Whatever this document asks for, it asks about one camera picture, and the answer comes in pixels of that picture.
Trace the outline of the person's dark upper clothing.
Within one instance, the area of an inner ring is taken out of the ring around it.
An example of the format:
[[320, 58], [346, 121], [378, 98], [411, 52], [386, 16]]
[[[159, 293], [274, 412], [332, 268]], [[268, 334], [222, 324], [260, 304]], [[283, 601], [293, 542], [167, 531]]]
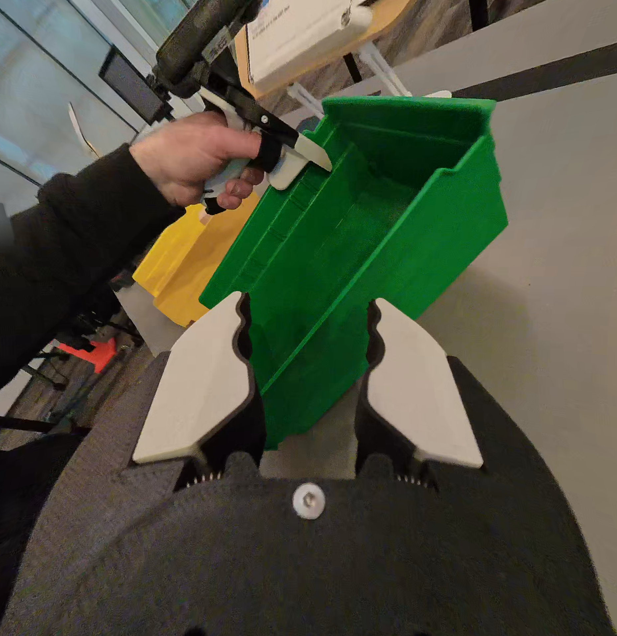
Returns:
[[0, 450], [0, 622], [41, 509], [82, 441], [49, 434]]

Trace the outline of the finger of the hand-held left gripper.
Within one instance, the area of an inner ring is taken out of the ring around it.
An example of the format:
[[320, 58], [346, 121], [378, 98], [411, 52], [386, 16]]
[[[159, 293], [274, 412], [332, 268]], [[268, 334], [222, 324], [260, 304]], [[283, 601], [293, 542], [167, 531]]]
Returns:
[[229, 84], [228, 103], [260, 136], [258, 155], [252, 163], [268, 175], [270, 186], [276, 190], [288, 189], [309, 163], [332, 171], [331, 160], [320, 145], [266, 111], [246, 91]]

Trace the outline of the wooden display board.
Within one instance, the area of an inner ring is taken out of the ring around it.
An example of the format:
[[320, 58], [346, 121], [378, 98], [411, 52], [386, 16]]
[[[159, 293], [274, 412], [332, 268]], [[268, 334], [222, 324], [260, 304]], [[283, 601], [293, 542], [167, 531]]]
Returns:
[[294, 73], [284, 73], [280, 81], [265, 90], [260, 90], [257, 86], [252, 84], [249, 79], [248, 47], [246, 27], [244, 26], [234, 40], [241, 85], [256, 99], [264, 99], [273, 93], [286, 90], [292, 84], [300, 82], [304, 75], [320, 70], [332, 63], [336, 63], [337, 60], [340, 60], [346, 54], [357, 52], [369, 41], [374, 42], [377, 38], [393, 28], [414, 3], [413, 1], [363, 2], [364, 4], [371, 6], [373, 10], [371, 25], [364, 34], [358, 36], [350, 43], [344, 44], [336, 50], [322, 56], [321, 58], [309, 62]]

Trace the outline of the green plastic box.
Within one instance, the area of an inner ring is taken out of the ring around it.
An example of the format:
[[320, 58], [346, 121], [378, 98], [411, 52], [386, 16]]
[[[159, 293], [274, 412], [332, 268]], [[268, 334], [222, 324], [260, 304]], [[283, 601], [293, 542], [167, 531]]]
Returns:
[[250, 298], [266, 450], [307, 432], [359, 380], [367, 308], [411, 319], [508, 225], [489, 99], [329, 97], [307, 165], [270, 186], [200, 296]]

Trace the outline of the yellow plastic box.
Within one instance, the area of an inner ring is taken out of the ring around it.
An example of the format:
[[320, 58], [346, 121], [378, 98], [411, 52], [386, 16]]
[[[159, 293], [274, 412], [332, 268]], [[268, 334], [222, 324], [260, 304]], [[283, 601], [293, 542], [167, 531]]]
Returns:
[[164, 316], [187, 328], [207, 313], [200, 295], [259, 200], [254, 191], [238, 209], [214, 216], [191, 205], [156, 239], [132, 278]]

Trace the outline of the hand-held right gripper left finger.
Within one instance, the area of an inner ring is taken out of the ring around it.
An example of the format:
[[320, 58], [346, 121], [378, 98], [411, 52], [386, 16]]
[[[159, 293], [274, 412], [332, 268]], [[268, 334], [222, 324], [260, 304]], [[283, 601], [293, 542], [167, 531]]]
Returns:
[[132, 460], [177, 458], [224, 468], [244, 452], [259, 467], [266, 441], [263, 399], [251, 365], [251, 307], [235, 291], [173, 345]]

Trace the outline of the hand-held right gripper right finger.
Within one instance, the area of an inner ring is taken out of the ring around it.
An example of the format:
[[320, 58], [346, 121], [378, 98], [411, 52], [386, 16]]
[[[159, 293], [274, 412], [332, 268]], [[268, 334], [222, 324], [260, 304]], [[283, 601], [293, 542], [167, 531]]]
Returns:
[[355, 412], [356, 471], [374, 453], [410, 471], [413, 461], [483, 467], [447, 355], [384, 298], [368, 306], [368, 347]]

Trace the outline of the red plastic object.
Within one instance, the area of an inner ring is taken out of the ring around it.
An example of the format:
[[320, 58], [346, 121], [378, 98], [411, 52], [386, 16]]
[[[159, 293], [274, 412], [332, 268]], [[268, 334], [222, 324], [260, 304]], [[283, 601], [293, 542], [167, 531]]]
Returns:
[[76, 349], [61, 343], [57, 345], [57, 348], [66, 354], [93, 364], [94, 373], [99, 375], [117, 355], [116, 340], [113, 337], [106, 342], [90, 341], [90, 344], [93, 347], [91, 351]]

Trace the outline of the person's left hand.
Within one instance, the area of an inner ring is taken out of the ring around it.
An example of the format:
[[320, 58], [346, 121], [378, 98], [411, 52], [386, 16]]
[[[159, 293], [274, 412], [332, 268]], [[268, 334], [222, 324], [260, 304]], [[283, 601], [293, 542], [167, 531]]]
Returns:
[[229, 128], [224, 114], [195, 113], [167, 123], [130, 147], [130, 155], [163, 198], [185, 208], [200, 202], [207, 181], [233, 160], [254, 160], [257, 132]]

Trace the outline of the black tripod stand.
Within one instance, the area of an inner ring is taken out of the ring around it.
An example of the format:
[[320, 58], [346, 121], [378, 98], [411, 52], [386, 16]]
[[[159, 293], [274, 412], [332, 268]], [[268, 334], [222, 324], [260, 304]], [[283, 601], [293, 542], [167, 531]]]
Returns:
[[20, 370], [11, 385], [3, 391], [18, 390], [10, 402], [7, 414], [0, 414], [0, 431], [18, 431], [28, 434], [61, 432], [87, 434], [91, 428], [92, 412], [106, 399], [112, 383], [127, 364], [143, 350], [144, 340], [122, 308], [108, 323], [97, 330], [97, 343], [106, 345], [106, 336], [113, 343], [99, 373], [92, 362], [71, 355], [50, 344], [42, 353]]

